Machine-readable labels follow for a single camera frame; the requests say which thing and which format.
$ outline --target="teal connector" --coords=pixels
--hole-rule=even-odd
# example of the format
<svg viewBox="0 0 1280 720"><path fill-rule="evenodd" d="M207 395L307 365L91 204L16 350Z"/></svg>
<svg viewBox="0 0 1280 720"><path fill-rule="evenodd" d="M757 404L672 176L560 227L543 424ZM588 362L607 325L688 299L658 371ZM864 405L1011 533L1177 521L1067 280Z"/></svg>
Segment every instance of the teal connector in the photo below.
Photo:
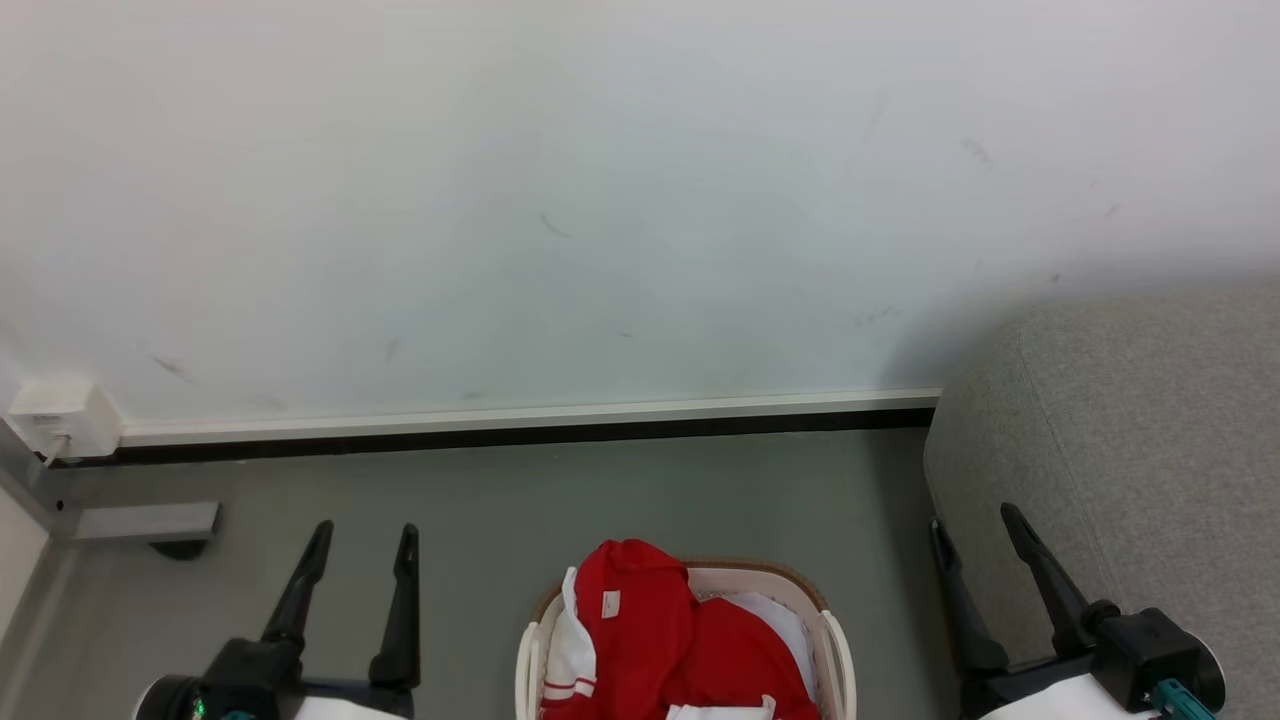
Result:
<svg viewBox="0 0 1280 720"><path fill-rule="evenodd" d="M1213 714L1178 680L1161 680L1151 693L1161 720L1213 720Z"/></svg>

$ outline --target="floor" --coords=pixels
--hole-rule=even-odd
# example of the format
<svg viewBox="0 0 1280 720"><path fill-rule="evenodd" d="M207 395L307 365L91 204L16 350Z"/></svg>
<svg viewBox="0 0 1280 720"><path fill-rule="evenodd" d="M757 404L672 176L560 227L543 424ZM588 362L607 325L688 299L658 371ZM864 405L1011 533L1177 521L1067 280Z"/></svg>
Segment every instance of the floor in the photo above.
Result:
<svg viewBox="0 0 1280 720"><path fill-rule="evenodd" d="M73 555L18 702L23 720L128 717L159 675L198 675L260 633L312 528L337 524L306 674L362 678L403 523L422 548L425 720L513 716L516 647L539 597L604 538L785 562L852 646L859 717L957 715L927 521L924 430L758 434L74 470L99 505L220 500L205 556Z"/></svg>

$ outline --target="black caster wheel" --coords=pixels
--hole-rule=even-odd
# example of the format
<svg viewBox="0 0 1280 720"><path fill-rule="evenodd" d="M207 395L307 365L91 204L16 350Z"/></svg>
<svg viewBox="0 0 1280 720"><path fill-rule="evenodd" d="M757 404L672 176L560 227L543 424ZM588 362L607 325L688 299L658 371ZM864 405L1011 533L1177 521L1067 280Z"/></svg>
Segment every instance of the black caster wheel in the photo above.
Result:
<svg viewBox="0 0 1280 720"><path fill-rule="evenodd" d="M209 541L173 541L148 543L152 550L164 555L169 560L195 560L205 552Z"/></svg>

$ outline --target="brown basket rim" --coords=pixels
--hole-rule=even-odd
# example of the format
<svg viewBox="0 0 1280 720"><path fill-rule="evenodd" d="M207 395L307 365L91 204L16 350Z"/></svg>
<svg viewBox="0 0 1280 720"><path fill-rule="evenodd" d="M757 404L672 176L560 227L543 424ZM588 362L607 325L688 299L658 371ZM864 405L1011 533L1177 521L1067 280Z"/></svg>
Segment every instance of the brown basket rim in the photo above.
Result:
<svg viewBox="0 0 1280 720"><path fill-rule="evenodd" d="M705 568L705 569L723 569L723 570L754 570L763 573L772 573L774 575L782 575L787 580L791 580L797 588L804 591L809 597L809 602L818 609L818 612L827 610L827 600L822 597L822 592L818 587L809 582L808 578L797 573L788 565L782 562L773 562L772 560L758 560L754 557L721 557L714 555L694 555L678 559L685 568ZM538 607L534 609L534 623L541 623L543 616L547 615L547 609L552 606L552 602L559 597L561 580L552 584L552 587L543 593L543 597L538 601Z"/></svg>

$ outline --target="white electrical box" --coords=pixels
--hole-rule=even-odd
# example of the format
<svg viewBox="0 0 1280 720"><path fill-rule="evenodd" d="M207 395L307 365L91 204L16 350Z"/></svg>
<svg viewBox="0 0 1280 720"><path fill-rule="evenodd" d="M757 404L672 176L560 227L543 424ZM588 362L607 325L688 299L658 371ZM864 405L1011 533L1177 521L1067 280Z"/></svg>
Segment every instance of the white electrical box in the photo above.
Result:
<svg viewBox="0 0 1280 720"><path fill-rule="evenodd" d="M9 406L15 430L36 452L47 455L68 439L59 457L101 457L120 445L120 415L88 382L27 383Z"/></svg>

